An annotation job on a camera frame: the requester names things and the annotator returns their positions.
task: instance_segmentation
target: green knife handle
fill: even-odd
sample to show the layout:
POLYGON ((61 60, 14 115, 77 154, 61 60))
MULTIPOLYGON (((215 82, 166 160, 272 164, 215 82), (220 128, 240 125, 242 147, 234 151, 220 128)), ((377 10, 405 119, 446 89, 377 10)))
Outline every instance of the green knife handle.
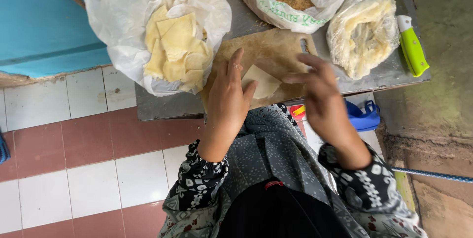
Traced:
POLYGON ((404 57, 414 77, 419 77, 430 66, 425 60, 421 43, 417 38, 414 29, 411 27, 411 17, 398 16, 399 28, 401 31, 401 47, 403 48, 404 57))

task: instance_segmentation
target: blue wall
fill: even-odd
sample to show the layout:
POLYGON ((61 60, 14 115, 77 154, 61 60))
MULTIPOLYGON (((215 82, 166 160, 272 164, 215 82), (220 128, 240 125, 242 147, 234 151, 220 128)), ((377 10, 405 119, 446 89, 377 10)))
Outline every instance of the blue wall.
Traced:
POLYGON ((0 71, 31 77, 110 63, 72 0, 0 0, 0 71))

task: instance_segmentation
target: patterned sleeve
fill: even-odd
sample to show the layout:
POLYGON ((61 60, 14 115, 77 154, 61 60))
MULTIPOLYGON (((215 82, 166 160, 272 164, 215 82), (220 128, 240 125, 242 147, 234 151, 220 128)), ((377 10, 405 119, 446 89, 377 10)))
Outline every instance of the patterned sleeve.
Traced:
POLYGON ((166 221, 159 238, 179 236, 207 237, 216 222, 217 191, 228 174, 227 156, 212 163, 197 153, 199 140, 189 145, 186 161, 181 164, 177 181, 163 203, 166 221))
POLYGON ((373 160, 362 170, 343 169, 330 144, 324 144, 319 152, 319 162, 334 176, 337 191, 353 218, 371 238, 426 238, 418 226, 417 213, 407 208, 396 189, 393 171, 370 145, 366 146, 373 160))

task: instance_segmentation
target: cutting board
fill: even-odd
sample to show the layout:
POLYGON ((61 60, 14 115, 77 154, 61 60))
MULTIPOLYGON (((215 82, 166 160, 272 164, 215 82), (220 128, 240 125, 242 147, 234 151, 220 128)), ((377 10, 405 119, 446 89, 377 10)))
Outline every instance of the cutting board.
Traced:
MULTIPOLYGON (((316 55, 317 52, 311 35, 293 33, 289 29, 273 28, 264 32, 222 41, 219 51, 213 60, 212 71, 207 79, 207 84, 205 84, 204 89, 200 91, 205 111, 207 111, 209 92, 217 77, 220 64, 225 60, 230 60, 237 49, 245 49, 245 53, 241 59, 241 65, 243 66, 241 77, 243 77, 254 64, 266 73, 282 81, 282 78, 288 73, 307 72, 307 66, 296 59, 296 54, 302 53, 300 47, 301 39, 306 41, 306 50, 310 54, 316 55)), ((269 104, 299 98, 303 95, 303 84, 282 83, 273 95, 266 98, 253 99, 250 108, 259 108, 269 104)))

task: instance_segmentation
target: red label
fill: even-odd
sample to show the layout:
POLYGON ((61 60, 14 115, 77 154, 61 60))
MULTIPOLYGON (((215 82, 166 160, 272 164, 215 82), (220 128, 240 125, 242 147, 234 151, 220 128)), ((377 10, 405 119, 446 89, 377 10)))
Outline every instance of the red label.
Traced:
POLYGON ((264 189, 265 189, 265 190, 268 190, 268 187, 273 186, 273 185, 280 185, 280 186, 283 186, 283 184, 282 184, 281 181, 272 181, 272 182, 267 183, 267 184, 264 186, 264 189))

